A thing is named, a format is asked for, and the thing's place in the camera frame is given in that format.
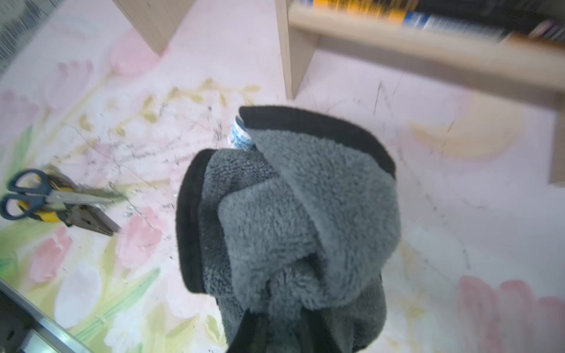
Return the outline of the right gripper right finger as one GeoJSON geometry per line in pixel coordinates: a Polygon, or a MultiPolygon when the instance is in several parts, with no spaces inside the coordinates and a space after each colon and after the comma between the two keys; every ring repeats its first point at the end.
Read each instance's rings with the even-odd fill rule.
{"type": "Polygon", "coordinates": [[[302,309],[300,313],[301,353],[341,353],[322,314],[302,309]]]}

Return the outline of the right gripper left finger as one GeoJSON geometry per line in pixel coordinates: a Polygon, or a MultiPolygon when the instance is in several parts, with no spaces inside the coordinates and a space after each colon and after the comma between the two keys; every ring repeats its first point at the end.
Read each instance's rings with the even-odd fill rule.
{"type": "Polygon", "coordinates": [[[269,318],[246,311],[227,353],[266,353],[269,318]]]}

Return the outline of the grey microfibre cloth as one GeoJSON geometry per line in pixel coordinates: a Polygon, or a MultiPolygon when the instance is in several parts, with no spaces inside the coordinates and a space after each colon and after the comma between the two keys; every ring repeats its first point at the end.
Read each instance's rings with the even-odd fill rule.
{"type": "Polygon", "coordinates": [[[266,352],[301,352],[318,311],[341,352],[382,332],[382,269],[401,238],[396,166],[372,133],[284,106],[242,107],[255,148],[205,149],[182,181],[176,234],[186,288],[212,296],[228,348],[248,310],[266,352]]]}

